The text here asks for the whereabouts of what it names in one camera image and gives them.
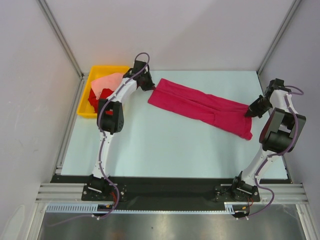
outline purple cable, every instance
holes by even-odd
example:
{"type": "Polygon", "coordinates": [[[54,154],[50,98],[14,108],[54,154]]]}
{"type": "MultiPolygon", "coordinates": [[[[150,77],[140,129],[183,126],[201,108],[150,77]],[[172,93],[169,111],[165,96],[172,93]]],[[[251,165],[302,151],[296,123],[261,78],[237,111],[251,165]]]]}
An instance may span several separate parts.
{"type": "MultiPolygon", "coordinates": [[[[118,187],[106,176],[105,172],[103,171],[103,167],[102,167],[102,161],[101,161],[102,149],[103,149],[103,146],[104,146],[104,144],[105,144],[105,140],[106,140],[106,138],[107,138],[105,131],[103,131],[102,128],[101,128],[102,115],[103,115],[103,112],[105,111],[107,105],[115,98],[115,96],[121,91],[121,89],[122,89],[127,83],[129,83],[134,77],[136,77],[137,75],[139,75],[140,73],[142,73],[142,72],[147,68],[147,66],[148,66],[148,64],[149,64],[149,61],[150,61],[150,56],[149,56],[149,54],[146,53],[146,52],[141,52],[141,53],[139,53],[139,54],[135,57],[134,60],[137,60],[137,58],[138,58],[140,55],[147,55],[147,57],[148,57],[148,60],[147,60],[147,62],[145,63],[145,66],[144,66],[140,71],[138,71],[136,74],[134,74],[132,77],[130,77],[127,81],[125,81],[125,83],[122,84],[122,85],[119,87],[119,89],[116,91],[115,95],[112,96],[110,99],[108,99],[108,101],[103,105],[103,107],[102,107],[102,109],[101,109],[101,111],[100,111],[100,114],[99,114],[99,116],[98,116],[97,126],[98,126],[100,132],[102,132],[102,133],[103,133],[103,136],[104,136],[104,138],[103,138],[103,140],[102,140],[102,142],[101,142],[101,145],[100,145],[100,150],[99,150],[99,168],[100,168],[100,171],[101,171],[104,179],[107,180],[107,181],[109,182],[109,184],[115,188],[116,194],[117,194],[117,198],[116,198],[116,202],[114,203],[112,209],[111,209],[108,213],[106,213],[105,215],[103,215],[103,216],[101,216],[101,217],[96,217],[97,219],[105,219],[109,214],[111,214],[111,213],[113,212],[113,210],[115,210],[116,207],[118,206],[119,198],[120,198],[120,193],[119,193],[118,187]]],[[[69,222],[69,221],[72,221],[72,220],[75,220],[75,219],[79,219],[79,218],[83,218],[83,217],[91,217],[91,218],[92,218],[92,215],[82,214],[82,215],[78,215],[78,216],[74,216],[74,217],[68,218],[68,219],[63,220],[63,221],[59,221],[59,222],[54,223],[54,224],[46,224],[46,226],[48,226],[48,227],[54,227],[54,226],[57,226],[57,225],[60,225],[60,224],[65,224],[65,223],[67,223],[67,222],[69,222]]]]}
{"type": "MultiPolygon", "coordinates": [[[[298,87],[296,87],[296,86],[290,86],[290,85],[288,85],[288,86],[285,86],[285,87],[286,87],[286,88],[293,88],[293,89],[296,89],[296,90],[299,91],[299,92],[289,92],[289,93],[288,93],[289,95],[296,94],[296,95],[301,95],[301,96],[302,96],[303,94],[305,94],[300,88],[298,88],[298,87]]],[[[268,190],[269,192],[271,192],[272,197],[271,197],[271,200],[269,201],[269,203],[268,203],[264,208],[262,208],[261,210],[255,212],[255,213],[250,214],[249,217],[252,217],[252,216],[254,216],[254,215],[260,214],[261,212],[263,212],[264,210],[266,210],[268,207],[270,207],[270,205],[271,205],[271,204],[273,203],[273,201],[275,200],[275,193],[274,193],[274,191],[272,191],[272,190],[271,190],[270,188],[268,188],[268,187],[261,186],[261,185],[259,185],[259,183],[258,183],[257,177],[258,177],[261,169],[262,169],[262,168],[266,165],[266,163],[268,162],[268,158],[271,158],[271,157],[273,157],[273,156],[282,156],[282,155],[284,155],[285,153],[287,153],[287,152],[292,148],[292,146],[295,144],[295,142],[296,142],[296,140],[297,140],[297,136],[298,136],[298,126],[299,126],[299,125],[298,125],[298,117],[297,117],[297,115],[295,114],[295,112],[293,111],[293,109],[290,107],[290,104],[289,104],[289,100],[288,100],[288,96],[287,96],[287,95],[284,96],[284,100],[285,100],[285,103],[286,103],[286,105],[287,105],[287,107],[288,107],[288,110],[290,111],[290,113],[293,115],[293,118],[294,118],[294,124],[295,124],[294,127],[295,127],[295,129],[294,129],[293,138],[292,138],[291,143],[289,144],[289,146],[288,146],[285,150],[283,150],[282,152],[279,152],[279,153],[273,153],[273,154],[268,155],[267,158],[266,158],[266,159],[263,161],[263,163],[260,165],[260,167],[257,169],[256,173],[254,174],[254,175],[255,175],[254,181],[255,181],[256,186],[257,186],[258,188],[260,188],[260,189],[268,190]]]]}

